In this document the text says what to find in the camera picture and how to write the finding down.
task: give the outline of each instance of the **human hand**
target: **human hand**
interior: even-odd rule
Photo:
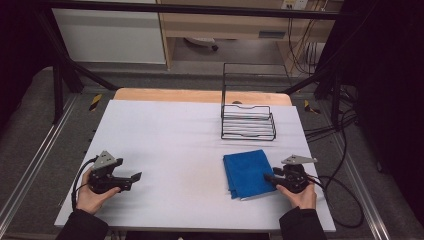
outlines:
[[[315,209],[317,205],[317,194],[315,193],[315,184],[309,182],[309,185],[300,193],[292,193],[287,188],[277,185],[277,189],[285,195],[293,208]]]
[[[88,169],[82,176],[81,188],[78,192],[77,209],[81,209],[90,214],[96,214],[96,212],[102,207],[102,204],[109,198],[113,197],[116,193],[121,191],[119,187],[110,189],[103,194],[97,194],[91,191],[88,186],[88,178],[91,173],[91,168]]]

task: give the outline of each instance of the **gray floor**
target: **gray floor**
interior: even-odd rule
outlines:
[[[219,90],[223,62],[269,64],[283,62],[273,42],[219,40],[217,44],[220,49],[214,52],[182,39],[178,40],[171,70],[164,70],[163,66],[146,68],[139,65],[134,68],[132,65],[118,66],[110,72],[110,64],[106,68],[104,65],[94,67],[98,67],[96,70],[99,71],[99,75],[124,87]],[[291,81],[294,83],[305,77],[298,72],[291,76]],[[84,151],[90,145],[90,139],[95,134],[93,130],[97,128],[107,100],[114,94],[99,88],[97,84],[87,79],[84,83],[87,87],[82,94],[70,95],[76,97],[75,107],[8,225],[6,234],[30,233],[41,236],[40,234],[54,235],[59,231],[53,223],[60,209],[60,202],[66,196],[84,157]],[[287,80],[282,84],[284,87],[289,86],[290,81]],[[329,100],[314,100],[312,95],[314,88],[315,85],[311,84],[291,96],[293,104],[298,107],[304,129],[328,125],[325,114],[304,111],[304,100],[309,100],[311,107],[318,108],[322,112],[330,106]],[[51,73],[41,72],[34,78],[21,107],[0,135],[2,207],[6,205],[52,126],[54,101],[52,93]],[[96,93],[103,93],[103,97],[97,109],[90,112],[88,108]],[[348,108],[348,105],[342,104],[342,109]],[[362,134],[361,127],[352,125],[346,129],[346,134],[349,155],[366,184],[390,239],[424,239],[422,226],[415,220],[391,176],[377,171],[376,160]],[[312,156],[319,159],[319,163],[316,164],[319,175],[330,175],[341,158],[337,137],[329,136],[310,143],[309,146]],[[353,188],[344,168],[336,177],[350,189]],[[334,184],[329,190],[329,195],[331,212],[335,218],[349,224],[354,224],[359,219],[358,208],[343,189]],[[340,225],[336,225],[336,228],[337,232],[327,234],[330,239],[378,239],[374,237],[367,220],[356,229]]]

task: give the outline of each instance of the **sleeve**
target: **sleeve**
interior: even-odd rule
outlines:
[[[109,226],[99,218],[76,209],[60,231],[56,240],[104,240]]]
[[[284,240],[327,239],[315,209],[294,208],[280,218]]]

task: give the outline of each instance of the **white tabletop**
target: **white tabletop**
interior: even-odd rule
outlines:
[[[292,154],[310,157],[295,107],[271,106],[277,138],[222,140],[220,104],[111,100],[83,161],[107,150],[123,158],[117,177],[142,171],[131,191],[108,200],[96,214],[112,228],[169,231],[279,231],[291,209],[279,192],[231,199],[223,156],[263,149],[272,167]],[[313,164],[306,172],[316,176]],[[335,231],[321,189],[317,212],[325,231]],[[70,193],[56,219],[72,211]]]

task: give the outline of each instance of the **blue cloth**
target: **blue cloth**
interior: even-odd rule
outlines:
[[[224,165],[232,199],[276,190],[264,179],[264,173],[274,173],[263,150],[224,155]]]

